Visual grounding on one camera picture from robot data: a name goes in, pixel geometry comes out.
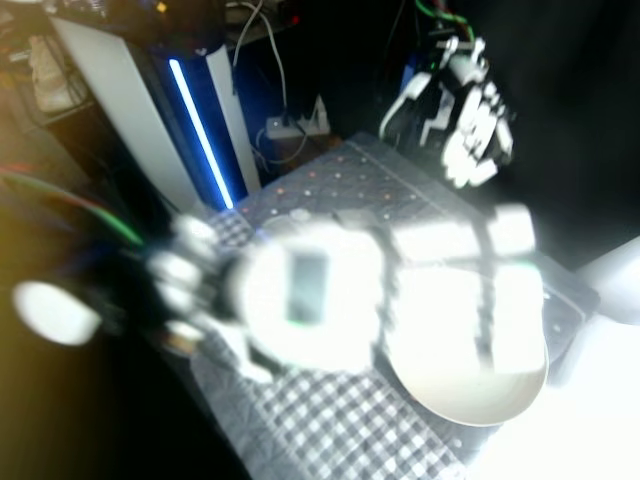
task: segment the glowing blue light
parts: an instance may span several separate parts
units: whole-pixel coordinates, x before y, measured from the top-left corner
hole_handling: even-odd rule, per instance
[[[222,194],[224,204],[227,206],[227,208],[233,208],[233,201],[231,200],[231,195],[229,195],[229,190],[227,190],[227,185],[224,181],[224,178],[222,177],[222,172],[220,172],[220,167],[218,167],[218,162],[216,161],[216,157],[213,155],[211,144],[209,143],[207,134],[204,131],[202,122],[200,121],[200,115],[198,115],[198,110],[196,110],[196,105],[193,103],[191,92],[189,91],[187,82],[184,79],[184,75],[182,74],[182,68],[180,68],[180,63],[178,63],[177,60],[169,60],[169,66],[171,67],[173,76],[176,80],[176,83],[178,84],[178,88],[180,89],[180,94],[182,95],[182,101],[187,107],[187,111],[189,112],[189,117],[191,117],[191,123],[193,123],[193,127],[196,129],[196,133],[198,134],[198,140],[200,140],[200,145],[202,145],[202,150],[204,151],[204,154],[207,157],[207,161],[209,162],[209,167],[211,167],[213,176],[216,179],[216,183],[218,184],[218,188],[220,189],[220,193]]]

